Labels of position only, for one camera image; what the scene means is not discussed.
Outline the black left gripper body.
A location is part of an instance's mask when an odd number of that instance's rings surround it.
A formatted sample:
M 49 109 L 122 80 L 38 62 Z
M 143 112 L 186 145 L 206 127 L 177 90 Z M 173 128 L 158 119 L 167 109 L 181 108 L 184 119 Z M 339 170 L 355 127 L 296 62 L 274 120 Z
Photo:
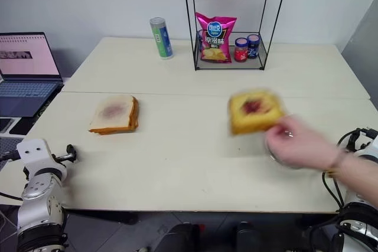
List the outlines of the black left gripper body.
M 72 144 L 68 144 L 66 147 L 66 154 L 63 156 L 54 156 L 54 160 L 57 163 L 62 163 L 65 161 L 69 161 L 74 163 L 77 159 L 77 152 Z

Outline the person's bare hand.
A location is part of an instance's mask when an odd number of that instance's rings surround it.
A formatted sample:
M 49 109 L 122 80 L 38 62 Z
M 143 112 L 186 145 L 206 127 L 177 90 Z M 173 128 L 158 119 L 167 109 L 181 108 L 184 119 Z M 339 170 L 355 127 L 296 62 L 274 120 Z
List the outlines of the person's bare hand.
M 327 171 L 338 168 L 347 153 L 328 142 L 296 116 L 284 116 L 266 131 L 266 144 L 282 163 Z

